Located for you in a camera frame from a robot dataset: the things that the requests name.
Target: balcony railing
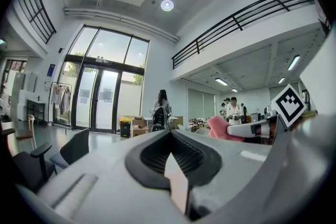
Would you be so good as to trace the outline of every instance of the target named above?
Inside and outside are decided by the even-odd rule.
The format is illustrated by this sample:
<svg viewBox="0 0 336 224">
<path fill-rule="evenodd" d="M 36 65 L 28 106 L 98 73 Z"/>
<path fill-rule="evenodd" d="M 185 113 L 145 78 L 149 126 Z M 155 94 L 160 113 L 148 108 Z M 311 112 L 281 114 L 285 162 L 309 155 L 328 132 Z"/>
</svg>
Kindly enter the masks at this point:
<svg viewBox="0 0 336 224">
<path fill-rule="evenodd" d="M 48 43 L 51 36 L 56 33 L 42 0 L 18 0 L 31 26 L 44 41 Z"/>
<path fill-rule="evenodd" d="M 200 54 L 207 46 L 234 31 L 243 31 L 261 19 L 268 19 L 312 4 L 314 4 L 314 0 L 259 0 L 254 2 L 221 20 L 175 54 L 172 57 L 173 69 L 189 57 Z"/>
</svg>

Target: black hair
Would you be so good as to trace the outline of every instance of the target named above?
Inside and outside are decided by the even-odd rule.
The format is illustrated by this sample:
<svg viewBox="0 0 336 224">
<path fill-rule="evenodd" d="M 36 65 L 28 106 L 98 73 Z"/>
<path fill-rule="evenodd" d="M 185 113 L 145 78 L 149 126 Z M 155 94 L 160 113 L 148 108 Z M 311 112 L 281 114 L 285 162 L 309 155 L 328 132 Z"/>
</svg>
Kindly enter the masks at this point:
<svg viewBox="0 0 336 224">
<path fill-rule="evenodd" d="M 160 106 L 162 106 L 162 100 L 163 99 L 168 101 L 166 90 L 160 90 L 158 99 L 159 99 L 159 105 Z"/>
</svg>

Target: trash bin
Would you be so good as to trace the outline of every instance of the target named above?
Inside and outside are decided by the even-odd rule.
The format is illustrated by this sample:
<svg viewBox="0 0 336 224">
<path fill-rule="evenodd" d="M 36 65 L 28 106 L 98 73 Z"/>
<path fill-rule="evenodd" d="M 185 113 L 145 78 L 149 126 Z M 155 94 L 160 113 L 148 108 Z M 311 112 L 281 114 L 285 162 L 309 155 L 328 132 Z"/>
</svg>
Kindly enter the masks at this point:
<svg viewBox="0 0 336 224">
<path fill-rule="evenodd" d="M 120 119 L 120 136 L 130 137 L 131 132 L 131 119 Z"/>
</svg>

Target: chair armrest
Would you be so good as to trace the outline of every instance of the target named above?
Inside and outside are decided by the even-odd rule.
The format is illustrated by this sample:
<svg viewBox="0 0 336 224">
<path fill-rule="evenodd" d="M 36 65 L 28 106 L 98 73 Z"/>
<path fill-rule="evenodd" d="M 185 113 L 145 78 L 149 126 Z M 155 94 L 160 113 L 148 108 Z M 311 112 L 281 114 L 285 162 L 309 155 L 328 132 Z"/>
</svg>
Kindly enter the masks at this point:
<svg viewBox="0 0 336 224">
<path fill-rule="evenodd" d="M 5 130 L 2 130 L 1 136 L 8 136 L 10 134 L 14 134 L 15 132 L 16 130 L 14 128 L 5 129 Z"/>
<path fill-rule="evenodd" d="M 37 149 L 33 150 L 30 155 L 33 158 L 40 158 L 43 156 L 49 149 L 51 148 L 51 144 L 46 142 L 43 145 L 39 146 Z"/>
</svg>

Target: round ceiling light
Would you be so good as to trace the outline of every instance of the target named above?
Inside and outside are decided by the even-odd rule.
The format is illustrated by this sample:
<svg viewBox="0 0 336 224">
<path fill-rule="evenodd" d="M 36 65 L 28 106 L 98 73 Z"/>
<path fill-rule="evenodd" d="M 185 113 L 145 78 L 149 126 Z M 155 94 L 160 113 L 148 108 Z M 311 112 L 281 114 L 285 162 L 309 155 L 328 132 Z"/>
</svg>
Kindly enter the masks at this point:
<svg viewBox="0 0 336 224">
<path fill-rule="evenodd" d="M 174 8 L 174 3 L 171 0 L 164 0 L 161 3 L 161 8 L 165 12 L 170 12 Z"/>
</svg>

